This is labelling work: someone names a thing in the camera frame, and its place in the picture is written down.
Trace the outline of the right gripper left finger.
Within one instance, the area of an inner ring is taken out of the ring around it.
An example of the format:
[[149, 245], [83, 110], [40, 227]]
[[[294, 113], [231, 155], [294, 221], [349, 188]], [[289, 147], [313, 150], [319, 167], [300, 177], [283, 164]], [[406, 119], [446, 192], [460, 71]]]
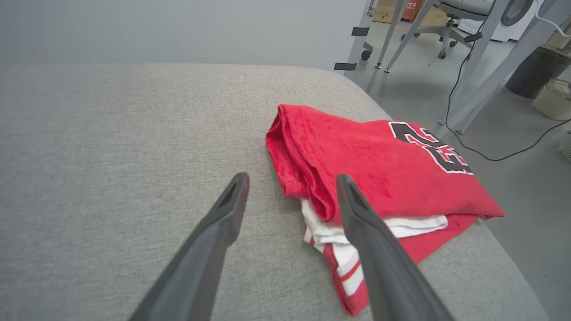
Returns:
[[237, 239], [249, 175], [237, 173], [130, 316], [131, 321], [208, 321], [222, 268]]

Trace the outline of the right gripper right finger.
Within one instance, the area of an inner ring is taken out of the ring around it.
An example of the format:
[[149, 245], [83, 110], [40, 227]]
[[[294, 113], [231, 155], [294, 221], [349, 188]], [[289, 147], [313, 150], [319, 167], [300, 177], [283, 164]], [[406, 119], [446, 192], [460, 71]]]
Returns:
[[375, 321], [454, 317], [350, 176], [336, 179], [345, 235], [357, 248]]

